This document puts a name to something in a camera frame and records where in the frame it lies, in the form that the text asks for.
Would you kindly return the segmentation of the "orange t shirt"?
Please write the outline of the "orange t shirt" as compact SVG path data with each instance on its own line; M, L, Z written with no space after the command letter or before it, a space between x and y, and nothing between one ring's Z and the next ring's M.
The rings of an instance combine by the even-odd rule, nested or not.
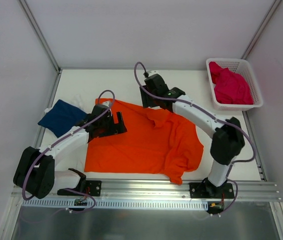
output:
M185 172L198 169L204 153L196 126L164 109L116 100L125 133L98 137L87 147L84 171L119 174L161 174L182 184Z

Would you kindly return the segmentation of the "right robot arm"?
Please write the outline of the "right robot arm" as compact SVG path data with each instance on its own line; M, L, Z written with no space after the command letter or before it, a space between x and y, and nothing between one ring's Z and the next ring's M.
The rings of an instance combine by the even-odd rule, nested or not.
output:
M211 139L210 155L213 158L208 176L198 186L202 197L218 198L226 187L231 162L239 155L245 145L240 121L218 119L210 111L196 105L181 89L168 88L164 79L157 73L144 74L145 84L140 85L144 107L160 107L177 114L204 131Z

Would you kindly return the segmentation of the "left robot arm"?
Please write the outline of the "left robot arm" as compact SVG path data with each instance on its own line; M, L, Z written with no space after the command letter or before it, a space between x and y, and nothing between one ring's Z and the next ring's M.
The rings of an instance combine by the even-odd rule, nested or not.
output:
M56 166L70 153L95 138L127 132L123 115L113 113L104 104L96 104L91 113L71 127L54 143L46 147L27 147L21 155L13 183L21 188L22 198L43 199L51 191L62 195L84 195L86 175L74 168L56 170Z

